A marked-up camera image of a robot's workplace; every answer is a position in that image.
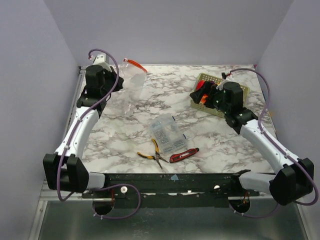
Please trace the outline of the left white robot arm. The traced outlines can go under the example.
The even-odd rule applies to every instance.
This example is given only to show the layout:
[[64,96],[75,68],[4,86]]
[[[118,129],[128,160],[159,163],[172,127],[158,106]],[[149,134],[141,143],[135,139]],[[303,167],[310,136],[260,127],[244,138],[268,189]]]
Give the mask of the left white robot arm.
[[113,92],[123,88],[124,80],[119,76],[118,68],[106,69],[94,64],[85,69],[85,81],[70,129],[54,153],[47,153],[43,158],[48,187],[56,190],[59,197],[62,191],[83,193],[93,189],[99,197],[104,198],[111,191],[106,176],[103,173],[89,172],[81,158],[108,98]]

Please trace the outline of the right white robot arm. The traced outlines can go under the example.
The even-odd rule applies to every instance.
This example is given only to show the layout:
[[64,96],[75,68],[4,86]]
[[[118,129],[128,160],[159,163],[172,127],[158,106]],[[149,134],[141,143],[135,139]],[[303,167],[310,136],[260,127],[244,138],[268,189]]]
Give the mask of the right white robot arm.
[[222,112],[227,125],[247,139],[274,171],[274,174],[264,174],[244,170],[230,183],[230,191],[236,196],[247,190],[270,194],[282,206],[310,194],[314,189],[312,161],[299,158],[269,135],[258,117],[244,107],[243,95],[240,84],[233,81],[220,85],[205,81],[189,95],[194,103]]

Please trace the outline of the clear zip top bag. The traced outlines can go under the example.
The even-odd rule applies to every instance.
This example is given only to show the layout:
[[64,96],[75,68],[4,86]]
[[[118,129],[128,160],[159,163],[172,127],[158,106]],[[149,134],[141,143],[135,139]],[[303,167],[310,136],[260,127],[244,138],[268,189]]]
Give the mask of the clear zip top bag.
[[147,78],[148,71],[138,62],[125,58],[120,66],[123,89],[120,91],[120,107],[124,116],[133,114]]

